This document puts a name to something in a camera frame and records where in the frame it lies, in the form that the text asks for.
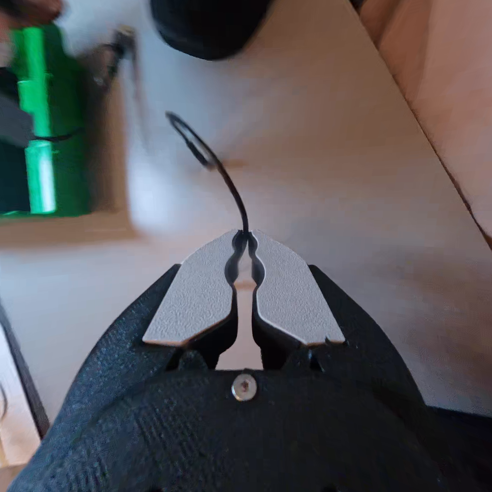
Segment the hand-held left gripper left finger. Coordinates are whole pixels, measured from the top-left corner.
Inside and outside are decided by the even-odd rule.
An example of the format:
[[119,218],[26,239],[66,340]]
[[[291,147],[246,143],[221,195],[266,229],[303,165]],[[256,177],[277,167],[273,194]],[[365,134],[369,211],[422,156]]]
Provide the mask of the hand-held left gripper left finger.
[[179,265],[143,342],[197,351],[209,368],[216,368],[238,334],[234,282],[246,244],[243,231],[233,229],[189,255]]

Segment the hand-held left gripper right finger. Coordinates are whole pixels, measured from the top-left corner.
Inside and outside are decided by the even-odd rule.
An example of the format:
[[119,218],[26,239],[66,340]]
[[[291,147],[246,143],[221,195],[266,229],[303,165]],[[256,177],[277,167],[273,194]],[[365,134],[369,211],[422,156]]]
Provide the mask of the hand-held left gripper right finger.
[[307,262],[260,230],[249,234],[253,292],[251,328],[263,367],[282,367],[300,348],[345,343]]

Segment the green plastic bin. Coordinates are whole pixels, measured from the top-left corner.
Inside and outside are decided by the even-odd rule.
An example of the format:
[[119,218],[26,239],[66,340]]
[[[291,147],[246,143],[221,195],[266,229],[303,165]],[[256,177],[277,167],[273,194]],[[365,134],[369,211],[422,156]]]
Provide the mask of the green plastic bin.
[[90,212],[85,71],[65,53],[54,24],[10,32],[1,92],[30,114],[25,149],[1,141],[1,217],[77,217]]

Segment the black pouch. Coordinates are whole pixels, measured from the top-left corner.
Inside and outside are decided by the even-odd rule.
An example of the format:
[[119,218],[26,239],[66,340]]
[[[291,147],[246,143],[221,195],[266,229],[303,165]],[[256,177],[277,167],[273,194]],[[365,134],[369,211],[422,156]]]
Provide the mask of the black pouch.
[[230,58],[261,26],[272,1],[150,1],[153,23],[174,50],[204,60]]

